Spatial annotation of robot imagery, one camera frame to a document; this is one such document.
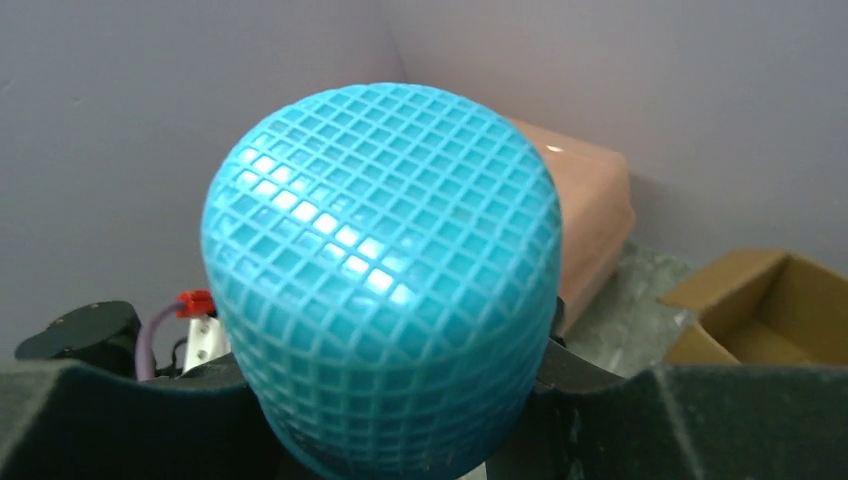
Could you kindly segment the blue toy microphone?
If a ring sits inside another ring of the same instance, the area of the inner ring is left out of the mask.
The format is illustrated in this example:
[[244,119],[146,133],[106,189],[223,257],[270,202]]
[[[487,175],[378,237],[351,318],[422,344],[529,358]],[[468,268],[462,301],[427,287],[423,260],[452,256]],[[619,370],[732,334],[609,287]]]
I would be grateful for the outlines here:
[[292,454],[330,479],[456,479],[533,389],[562,231],[512,122],[374,83],[252,127],[211,182],[200,240],[232,353]]

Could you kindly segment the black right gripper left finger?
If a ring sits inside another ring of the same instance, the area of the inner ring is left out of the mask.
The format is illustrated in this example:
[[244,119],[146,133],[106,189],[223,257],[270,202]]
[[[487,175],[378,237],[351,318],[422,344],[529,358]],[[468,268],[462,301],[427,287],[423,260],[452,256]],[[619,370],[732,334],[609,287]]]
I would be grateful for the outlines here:
[[139,383],[71,360],[1,370],[4,479],[296,479],[232,355]]

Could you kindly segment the brown cardboard box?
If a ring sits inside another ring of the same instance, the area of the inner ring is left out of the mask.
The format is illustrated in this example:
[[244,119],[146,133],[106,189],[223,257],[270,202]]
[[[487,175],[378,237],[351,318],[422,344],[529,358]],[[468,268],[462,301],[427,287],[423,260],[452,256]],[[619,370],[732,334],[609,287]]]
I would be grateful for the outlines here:
[[670,363],[847,363],[847,278],[798,254],[730,251],[660,301],[695,316],[665,353]]

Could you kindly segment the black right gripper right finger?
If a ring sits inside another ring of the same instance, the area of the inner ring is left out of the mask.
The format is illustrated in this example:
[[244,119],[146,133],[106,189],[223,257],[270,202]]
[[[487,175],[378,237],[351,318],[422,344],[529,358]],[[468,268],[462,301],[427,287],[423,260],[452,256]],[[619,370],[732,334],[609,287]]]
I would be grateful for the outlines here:
[[843,479],[847,372],[660,364],[623,378],[550,341],[491,479]]

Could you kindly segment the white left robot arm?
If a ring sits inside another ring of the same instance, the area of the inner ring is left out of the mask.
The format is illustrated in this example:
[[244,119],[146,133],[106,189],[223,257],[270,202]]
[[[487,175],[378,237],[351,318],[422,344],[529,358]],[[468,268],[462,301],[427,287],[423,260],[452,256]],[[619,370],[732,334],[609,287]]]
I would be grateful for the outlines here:
[[141,321],[128,302],[84,305],[52,321],[18,344],[14,358],[73,359],[111,374],[134,379],[135,349]]

